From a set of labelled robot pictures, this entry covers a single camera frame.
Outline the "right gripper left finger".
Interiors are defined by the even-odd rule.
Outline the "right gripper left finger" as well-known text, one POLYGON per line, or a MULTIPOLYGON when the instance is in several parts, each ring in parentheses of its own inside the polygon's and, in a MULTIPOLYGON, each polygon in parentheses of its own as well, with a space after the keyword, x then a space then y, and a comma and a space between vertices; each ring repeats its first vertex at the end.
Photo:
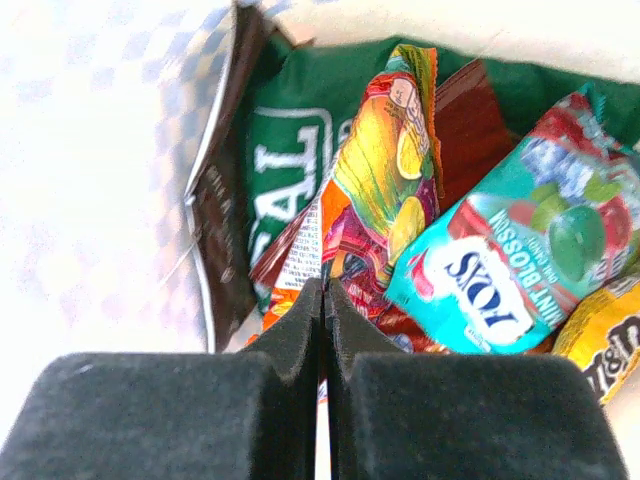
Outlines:
POLYGON ((310 479, 321 283, 226 354, 80 353, 35 381, 5 479, 310 479))

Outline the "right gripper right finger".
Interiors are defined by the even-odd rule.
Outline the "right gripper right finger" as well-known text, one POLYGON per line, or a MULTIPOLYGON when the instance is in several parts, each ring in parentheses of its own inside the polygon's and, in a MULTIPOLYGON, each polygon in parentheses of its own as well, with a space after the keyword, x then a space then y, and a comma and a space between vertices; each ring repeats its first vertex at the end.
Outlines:
POLYGON ((336 479, 624 479, 580 371, 549 354, 401 350, 325 288, 336 479))

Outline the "teal Fox's mint packet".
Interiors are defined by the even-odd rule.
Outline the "teal Fox's mint packet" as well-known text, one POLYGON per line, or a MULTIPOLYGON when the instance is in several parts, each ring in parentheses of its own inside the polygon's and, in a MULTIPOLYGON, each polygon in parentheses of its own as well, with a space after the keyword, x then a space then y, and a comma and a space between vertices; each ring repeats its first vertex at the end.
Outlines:
POLYGON ((639 157, 587 84, 401 255, 386 295, 456 353, 537 347, 639 254, 639 157))

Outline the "brown sea salt chips bag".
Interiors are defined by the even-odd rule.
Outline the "brown sea salt chips bag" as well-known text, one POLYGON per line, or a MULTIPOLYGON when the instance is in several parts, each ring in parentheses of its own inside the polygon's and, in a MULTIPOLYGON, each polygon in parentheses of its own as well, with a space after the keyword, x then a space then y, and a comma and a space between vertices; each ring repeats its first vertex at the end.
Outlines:
POLYGON ((211 353, 227 348, 256 303, 246 251, 248 193, 234 117, 268 41, 293 45, 256 6, 234 2, 231 14, 230 51, 184 193, 211 353))

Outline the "yellow candy snack packet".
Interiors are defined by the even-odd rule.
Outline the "yellow candy snack packet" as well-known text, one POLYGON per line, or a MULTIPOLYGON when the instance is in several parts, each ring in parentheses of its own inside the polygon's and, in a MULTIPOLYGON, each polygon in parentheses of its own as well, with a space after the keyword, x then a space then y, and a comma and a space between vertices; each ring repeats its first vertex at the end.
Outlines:
POLYGON ((310 277, 335 279, 356 311, 407 352, 442 353, 385 292, 396 262, 440 213, 434 48, 399 44, 368 83, 320 195, 302 216, 261 321, 269 329, 310 277))

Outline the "red Doritos bag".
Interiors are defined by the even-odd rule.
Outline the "red Doritos bag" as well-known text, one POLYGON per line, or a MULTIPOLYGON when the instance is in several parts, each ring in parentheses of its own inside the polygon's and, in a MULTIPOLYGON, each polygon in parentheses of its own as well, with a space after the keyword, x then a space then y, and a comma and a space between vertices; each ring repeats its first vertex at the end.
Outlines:
POLYGON ((473 61, 444 83, 436 83, 435 132, 443 179, 440 215, 513 146, 481 62, 473 61))

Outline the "green chips bag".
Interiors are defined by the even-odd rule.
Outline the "green chips bag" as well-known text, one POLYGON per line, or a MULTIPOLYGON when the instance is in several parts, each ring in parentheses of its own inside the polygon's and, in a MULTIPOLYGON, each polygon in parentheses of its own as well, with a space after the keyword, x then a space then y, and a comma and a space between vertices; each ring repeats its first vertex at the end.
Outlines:
MULTIPOLYGON (((248 196, 249 265, 265 253, 316 195, 349 133, 366 85, 392 50, 413 38, 333 47, 264 47, 234 119, 248 196)), ((531 63, 483 59, 497 108, 514 136, 527 133, 553 103, 587 82, 606 98, 604 126, 632 146, 639 139, 639 85, 531 63)))

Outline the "blue checkered paper bag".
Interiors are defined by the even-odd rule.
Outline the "blue checkered paper bag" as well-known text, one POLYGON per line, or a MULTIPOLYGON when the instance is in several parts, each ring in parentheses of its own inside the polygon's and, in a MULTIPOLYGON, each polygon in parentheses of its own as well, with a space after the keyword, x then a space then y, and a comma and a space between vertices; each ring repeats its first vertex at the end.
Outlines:
MULTIPOLYGON (((203 351, 183 193, 229 1, 1 5, 1 344, 203 351)), ((635 1, 262 1, 297 42, 403 34, 639 78, 635 1)))

